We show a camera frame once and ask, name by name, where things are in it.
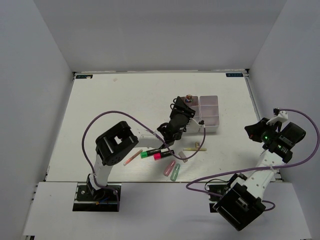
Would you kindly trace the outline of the pink tube of pencils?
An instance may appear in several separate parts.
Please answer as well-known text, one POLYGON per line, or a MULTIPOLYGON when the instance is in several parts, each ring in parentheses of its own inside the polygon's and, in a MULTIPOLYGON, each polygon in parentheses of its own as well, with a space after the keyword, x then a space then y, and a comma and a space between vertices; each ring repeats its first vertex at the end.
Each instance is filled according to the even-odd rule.
POLYGON ((193 96, 191 94, 188 94, 184 97, 184 102, 186 104, 191 104, 193 102, 193 96))

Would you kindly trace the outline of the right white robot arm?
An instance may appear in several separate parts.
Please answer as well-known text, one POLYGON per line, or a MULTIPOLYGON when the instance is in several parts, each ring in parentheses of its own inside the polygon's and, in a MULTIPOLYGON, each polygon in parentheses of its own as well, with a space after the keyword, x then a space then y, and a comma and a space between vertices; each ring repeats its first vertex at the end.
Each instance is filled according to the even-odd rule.
POLYGON ((275 167, 286 165, 293 156, 291 149, 306 136, 306 131, 293 122, 283 130, 279 130, 281 122, 267 122, 268 119, 263 118, 244 128, 249 139, 263 144, 258 169, 249 177, 234 174, 225 187, 225 193, 213 206, 237 231, 244 229, 265 211, 263 196, 276 174, 275 167))

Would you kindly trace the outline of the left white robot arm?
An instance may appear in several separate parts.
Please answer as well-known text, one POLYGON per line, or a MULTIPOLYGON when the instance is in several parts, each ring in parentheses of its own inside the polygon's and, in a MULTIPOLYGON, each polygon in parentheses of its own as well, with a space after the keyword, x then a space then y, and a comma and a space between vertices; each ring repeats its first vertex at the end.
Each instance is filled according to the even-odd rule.
POLYGON ((187 125, 196 115, 196 111, 180 96, 173 100, 170 108, 169 121, 162 123, 156 130, 147 127, 133 116, 117 110, 103 112, 91 121, 81 140, 83 155, 92 170, 86 180, 90 196, 96 200, 105 196, 105 189, 108 188, 108 178, 113 166, 121 162, 133 148, 141 146, 156 150, 168 149, 182 138, 183 133, 187 131, 187 125), (92 164, 85 150, 85 138, 93 123, 107 114, 124 115, 135 121, 142 129, 137 130, 137 134, 134 134, 126 121, 120 121, 102 133, 95 140, 96 159, 92 164))

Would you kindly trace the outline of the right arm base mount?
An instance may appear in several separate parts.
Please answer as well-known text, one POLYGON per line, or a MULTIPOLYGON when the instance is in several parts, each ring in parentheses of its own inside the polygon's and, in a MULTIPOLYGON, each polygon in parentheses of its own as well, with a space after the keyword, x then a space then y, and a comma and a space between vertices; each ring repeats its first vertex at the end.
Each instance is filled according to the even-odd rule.
POLYGON ((226 216, 233 216, 241 212, 242 205, 239 202, 241 186, 238 182, 228 184, 209 184, 208 187, 210 200, 215 202, 214 209, 217 213, 226 216))

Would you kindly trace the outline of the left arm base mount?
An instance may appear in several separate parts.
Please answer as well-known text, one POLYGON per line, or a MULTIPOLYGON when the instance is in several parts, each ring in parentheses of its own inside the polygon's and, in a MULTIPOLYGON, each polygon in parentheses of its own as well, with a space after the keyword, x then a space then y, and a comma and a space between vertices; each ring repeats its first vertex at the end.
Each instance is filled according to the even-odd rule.
POLYGON ((92 194, 86 184, 79 184, 76 187, 73 202, 73 212, 118 212, 120 203, 117 202, 117 196, 121 199, 121 185, 112 184, 110 189, 99 189, 97 193, 92 194))

